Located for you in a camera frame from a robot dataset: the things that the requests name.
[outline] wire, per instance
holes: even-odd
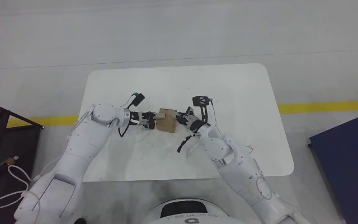
[[[64,151],[61,153],[61,155],[59,155],[57,158],[55,158],[54,160],[52,160],[51,162],[49,162],[49,163],[43,168],[43,170],[40,172],[40,174],[37,175],[33,180],[38,180],[38,179],[41,177],[41,175],[43,174],[43,172],[45,171],[45,169],[46,169],[50,164],[52,164],[53,162],[55,162],[56,160],[60,159],[60,158],[63,156],[63,154],[65,153],[65,151],[66,151],[66,150],[64,150]]]
[[[11,172],[10,168],[12,168],[12,167],[15,167],[15,168],[19,169],[21,172],[23,172],[23,174],[25,174],[26,178],[27,178],[29,181],[33,181],[33,180],[30,179],[30,177],[28,176],[28,174],[27,174],[21,167],[14,166],[14,165],[9,165],[9,166],[7,167],[7,170],[9,171],[10,175],[13,176],[15,179],[17,179],[17,180],[23,182],[23,183],[26,185],[26,189],[25,189],[25,190],[20,190],[20,191],[18,191],[18,192],[13,192],[13,193],[4,195],[4,196],[0,197],[0,200],[1,200],[1,199],[4,199],[4,198],[7,198],[7,197],[9,197],[9,196],[15,195],[15,194],[23,194],[23,193],[32,194],[32,195],[36,198],[37,203],[38,203],[38,205],[39,205],[39,209],[38,209],[38,211],[37,211],[37,215],[36,215],[35,222],[34,222],[34,224],[36,224],[36,223],[37,223],[37,220],[39,219],[40,210],[41,210],[40,198],[39,198],[34,192],[29,191],[29,184],[28,184],[27,182],[25,182],[24,180],[22,180],[21,178],[19,178],[18,176],[16,176],[13,172]],[[6,204],[6,205],[4,205],[4,206],[0,206],[0,208],[9,207],[9,206],[11,206],[11,205],[17,203],[17,202],[18,202],[19,200],[21,200],[22,198],[23,198],[23,196],[21,195],[16,201],[11,202],[11,203],[9,203],[9,204]]]
[[[219,133],[220,133],[221,135],[223,135],[222,132],[220,131],[219,127],[218,127],[218,121],[216,120],[216,113],[215,113],[213,101],[211,101],[211,106],[213,107],[214,118],[215,118],[215,126],[216,126],[216,128],[218,129]]]
[[[36,223],[37,223],[37,220],[39,219],[39,215],[40,215],[41,203],[40,203],[40,198],[39,198],[39,196],[37,196],[34,192],[31,192],[31,191],[29,191],[29,190],[20,190],[19,192],[13,192],[13,193],[11,193],[11,194],[4,195],[4,196],[2,196],[2,197],[0,198],[0,200],[1,200],[1,199],[4,199],[4,198],[7,198],[7,197],[9,197],[9,196],[12,196],[12,195],[14,195],[14,194],[22,194],[22,193],[32,194],[32,195],[36,198],[36,200],[37,200],[37,204],[39,205],[39,209],[37,210],[37,215],[36,215],[35,222],[34,222],[34,224],[36,224]],[[14,201],[14,202],[12,202],[12,203],[10,203],[10,204],[6,204],[5,206],[1,206],[0,208],[6,208],[6,207],[8,207],[8,206],[10,206],[10,205],[12,205],[12,204],[15,204],[15,203],[18,202],[21,198],[23,198],[23,196],[20,196],[18,200]]]
[[[290,204],[290,203],[288,203],[287,201],[283,200],[278,194],[276,194],[276,196],[277,196],[281,201],[285,202],[285,203],[288,204],[289,206],[292,206],[292,207],[296,208],[297,211],[301,212],[301,210],[300,210],[299,208],[297,208],[297,207],[294,206],[293,204]]]
[[[13,174],[13,173],[11,172],[11,170],[10,170],[10,168],[12,168],[12,167],[15,167],[15,168],[19,169],[21,172],[23,172],[23,174],[25,174],[25,176],[27,177],[27,179],[28,179],[29,181],[32,181],[32,180],[30,179],[30,177],[28,176],[28,174],[27,174],[22,168],[20,168],[20,167],[18,167],[18,166],[9,165],[9,166],[7,167],[7,171],[9,171],[10,175],[13,176],[15,179],[17,179],[17,180],[23,182],[23,183],[26,185],[26,190],[28,190],[28,189],[29,189],[29,184],[28,184],[26,181],[24,181],[24,180],[22,180],[21,178],[19,178],[18,176],[16,176],[15,174]]]
[[[253,151],[253,147],[252,147],[250,144],[249,144],[248,146],[243,145],[243,147],[248,147],[248,148],[251,149],[251,151],[249,152],[249,154],[251,154],[251,152]]]
[[[132,96],[134,96],[135,94],[136,94],[136,93],[133,93],[133,94],[128,98],[127,102],[126,102],[125,104],[121,105],[120,108],[123,107],[123,106],[125,106],[125,105],[129,102],[129,100],[132,98]]]
[[[121,134],[121,129],[118,127],[118,133],[119,133],[119,136],[120,136],[121,138],[123,138],[124,134],[127,132],[128,128],[129,128],[129,125],[130,125],[130,121],[128,122],[128,125],[127,125],[127,127],[125,128],[123,134]]]
[[[259,180],[259,179],[262,179],[262,180],[264,180],[264,181],[266,182],[266,180],[265,180],[263,177],[261,177],[261,176],[259,176],[259,177],[256,179],[256,188],[257,188],[258,192],[260,192],[260,195],[261,195],[263,198],[265,198],[266,200],[270,200],[270,199],[272,198],[272,190],[271,190],[271,188],[268,187],[268,188],[270,188],[270,197],[269,197],[269,198],[266,198],[266,196],[264,196],[264,194],[262,193],[262,191],[260,191],[259,188],[258,188],[258,180]]]

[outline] black cable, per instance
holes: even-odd
[[[180,153],[181,148],[184,146],[184,144],[185,144],[187,141],[189,141],[189,139],[190,139],[191,137],[194,137],[194,136],[195,136],[195,134],[191,134],[191,135],[185,137],[184,141],[182,141],[181,144],[180,144],[180,146],[178,147],[178,150],[177,150],[178,153]]]
[[[128,122],[128,125],[127,125],[127,127],[125,128],[123,134],[121,134],[121,130],[120,130],[120,128],[118,128],[118,133],[119,133],[119,136],[120,136],[121,138],[123,138],[124,134],[127,132],[128,128],[129,128],[129,124],[130,124],[130,121]]]

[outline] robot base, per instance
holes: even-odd
[[[142,224],[148,224],[163,217],[185,213],[208,213],[229,217],[224,210],[211,202],[201,199],[186,198],[170,200],[156,206],[145,215]]]

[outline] navy blue panel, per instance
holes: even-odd
[[[358,118],[309,138],[347,224],[358,223]]]

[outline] white cable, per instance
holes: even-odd
[[[23,174],[25,174],[25,176],[27,177],[27,179],[28,179],[29,181],[32,181],[32,180],[30,179],[30,177],[28,176],[28,174],[27,174],[22,168],[20,168],[20,167],[18,167],[18,166],[9,165],[9,166],[7,167],[7,171],[9,171],[10,175],[13,176],[15,179],[17,179],[17,180],[23,182],[23,183],[26,185],[26,190],[28,190],[28,189],[29,189],[29,184],[28,184],[26,181],[24,181],[24,180],[22,180],[21,178],[19,178],[18,176],[15,176],[15,174],[13,174],[13,173],[11,172],[11,170],[10,170],[10,168],[12,168],[12,167],[15,167],[15,168],[19,169],[21,172],[23,172]]]
[[[214,118],[215,118],[215,126],[216,126],[216,128],[218,129],[219,133],[220,133],[221,135],[223,135],[222,132],[220,131],[219,127],[218,127],[218,122],[216,121],[216,113],[215,113],[214,104],[213,104],[212,101],[211,101],[211,106],[213,107]]]
[[[248,146],[246,146],[246,145],[243,145],[243,147],[248,147],[248,148],[250,148],[251,149],[251,151],[249,152],[249,154],[251,154],[251,152],[253,151],[253,147],[249,144]]]
[[[22,180],[21,178],[19,178],[18,176],[16,176],[14,173],[11,172],[10,168],[12,168],[12,167],[15,167],[15,168],[19,169],[21,172],[23,172],[23,174],[25,174],[25,176],[28,178],[29,181],[32,181],[30,179],[30,177],[28,176],[28,174],[21,167],[14,166],[14,165],[9,165],[7,167],[7,170],[9,171],[10,175],[13,176],[15,179],[23,182],[26,185],[26,190],[20,190],[18,192],[13,192],[13,193],[10,193],[10,194],[7,194],[7,195],[4,195],[4,196],[0,197],[0,200],[1,200],[1,199],[4,199],[4,198],[7,198],[9,196],[15,195],[15,194],[21,194],[21,196],[16,201],[11,202],[9,204],[6,204],[4,206],[0,206],[0,208],[6,208],[8,206],[11,206],[11,205],[17,203],[19,200],[21,200],[23,198],[22,193],[32,194],[36,198],[37,203],[39,205],[39,210],[37,211],[36,219],[35,219],[35,222],[34,222],[34,224],[36,224],[37,220],[39,218],[39,215],[40,215],[40,210],[41,210],[40,198],[34,192],[29,191],[29,184],[27,182],[25,182],[24,180]]]
[[[19,192],[13,192],[13,193],[11,193],[11,194],[4,195],[4,196],[2,196],[2,197],[0,198],[0,200],[3,199],[3,198],[7,198],[7,197],[9,197],[9,196],[12,196],[12,195],[14,195],[14,194],[22,194],[22,193],[32,194],[32,195],[36,198],[36,200],[37,200],[37,204],[39,205],[39,209],[37,210],[37,215],[36,215],[36,219],[35,219],[35,222],[34,222],[34,224],[36,224],[36,223],[37,223],[37,220],[39,219],[39,215],[40,215],[41,203],[40,203],[40,198],[39,198],[39,196],[37,196],[34,192],[31,192],[31,191],[29,191],[29,190],[20,190]],[[1,206],[0,208],[5,208],[5,207],[8,207],[8,206],[10,206],[10,205],[12,205],[12,204],[15,204],[15,203],[18,202],[21,198],[23,198],[23,196],[20,196],[20,198],[19,198],[18,200],[14,201],[14,202],[12,202],[12,203],[10,203],[10,204],[6,204],[5,206]]]
[[[121,105],[120,108],[123,107],[123,106],[125,106],[125,105],[129,102],[129,100],[132,98],[132,96],[134,96],[134,94],[135,94],[135,93],[133,93],[133,94],[128,98],[127,102],[126,102],[125,104]]]
[[[60,158],[63,156],[63,154],[65,153],[65,151],[66,151],[66,150],[64,150],[64,151],[61,153],[61,155],[59,155],[57,158],[55,158],[54,160],[52,160],[51,162],[49,162],[49,163],[43,168],[43,170],[40,172],[40,174],[37,175],[36,177],[34,177],[33,180],[35,180],[35,181],[38,180],[38,179],[41,177],[41,175],[43,174],[43,172],[45,171],[45,169],[46,169],[50,164],[52,164],[53,162],[55,162],[56,160],[60,159]]]

